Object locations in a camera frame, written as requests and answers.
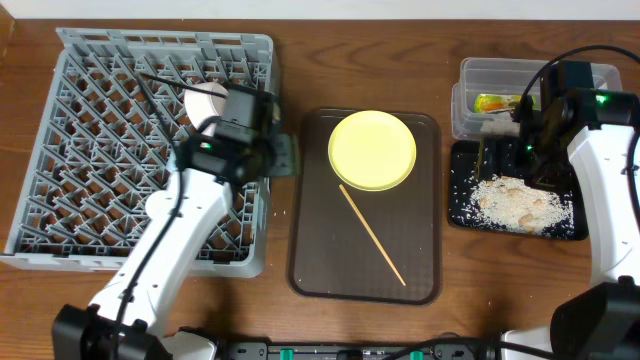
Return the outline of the rice and food scraps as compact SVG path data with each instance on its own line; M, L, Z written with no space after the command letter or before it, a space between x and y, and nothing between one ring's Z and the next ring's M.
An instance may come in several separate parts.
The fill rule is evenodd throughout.
M510 233L552 236L574 232L574 207L570 196L530 188L522 179L494 176L469 190L455 190L454 204L464 226Z

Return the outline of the pink bowl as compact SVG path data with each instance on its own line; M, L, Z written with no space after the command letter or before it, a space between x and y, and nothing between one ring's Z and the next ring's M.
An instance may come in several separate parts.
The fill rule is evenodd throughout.
M226 96L228 90L216 82L207 82L195 84L195 88L215 92ZM187 116L195 128L207 119L213 116L221 116L224 112L226 98L208 95L193 90L186 90L184 97L184 105Z

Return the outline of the green snack wrapper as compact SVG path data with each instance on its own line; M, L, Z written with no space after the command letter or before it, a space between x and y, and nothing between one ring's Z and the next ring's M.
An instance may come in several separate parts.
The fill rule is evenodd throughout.
M473 111L480 114L513 112L521 101L520 95L479 94L474 101Z

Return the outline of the wooden chopstick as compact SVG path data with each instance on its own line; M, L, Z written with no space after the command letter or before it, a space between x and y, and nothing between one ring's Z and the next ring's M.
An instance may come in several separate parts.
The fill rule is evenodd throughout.
M392 272L395 274L395 276L397 277L399 282L402 284L402 286L406 287L407 286L406 281L404 280L402 275L399 273L399 271L398 271L397 267L395 266L394 262L392 261L392 259L388 255L388 253L385 250L385 248L383 247L382 243L380 242L380 240L378 239L378 237L376 236L376 234L372 230L371 226L369 225L369 223L367 222L367 220L365 219L365 217L361 213L360 209L358 208L358 206L356 205L356 203L354 202L354 200L352 199L352 197L350 196L350 194L348 193L348 191L346 190L344 185L339 184L338 188L340 189L340 192L344 196L345 200L348 202L348 204L351 207L352 211L355 213L356 217L359 219L359 221L362 224L362 226L364 227L365 231L368 233L369 237L371 238L371 240L373 241L373 243L377 247L378 251L381 253L382 257L385 259L385 261L388 264L388 266L391 268Z

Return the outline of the yellow plate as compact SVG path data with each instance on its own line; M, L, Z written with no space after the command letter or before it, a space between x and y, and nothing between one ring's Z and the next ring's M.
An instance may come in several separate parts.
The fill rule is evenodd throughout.
M398 117L382 111L358 111L340 120L332 130L328 158L344 183L380 192L410 175L417 145L409 127Z

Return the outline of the white cup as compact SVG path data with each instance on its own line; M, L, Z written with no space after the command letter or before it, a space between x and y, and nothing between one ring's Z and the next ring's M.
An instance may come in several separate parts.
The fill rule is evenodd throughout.
M156 219L158 216L166 215L168 210L166 191L156 191L152 193L145 202L145 212L150 219Z

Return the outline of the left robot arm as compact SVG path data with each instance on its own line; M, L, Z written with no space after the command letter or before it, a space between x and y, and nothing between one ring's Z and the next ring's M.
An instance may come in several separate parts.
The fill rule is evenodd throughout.
M196 330L165 333L176 296L239 188L300 170L295 135L278 130L228 138L216 124L175 150L166 189L147 201L150 222L126 262L90 305L62 307L51 330L57 359L213 359L217 343Z

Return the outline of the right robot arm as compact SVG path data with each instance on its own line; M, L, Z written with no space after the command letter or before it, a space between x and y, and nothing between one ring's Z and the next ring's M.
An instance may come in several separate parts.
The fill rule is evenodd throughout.
M482 139L480 179L509 175L532 188L581 195L591 244L591 287L549 325L511 330L503 359L639 356L639 99L572 88L542 111L524 107L517 136Z

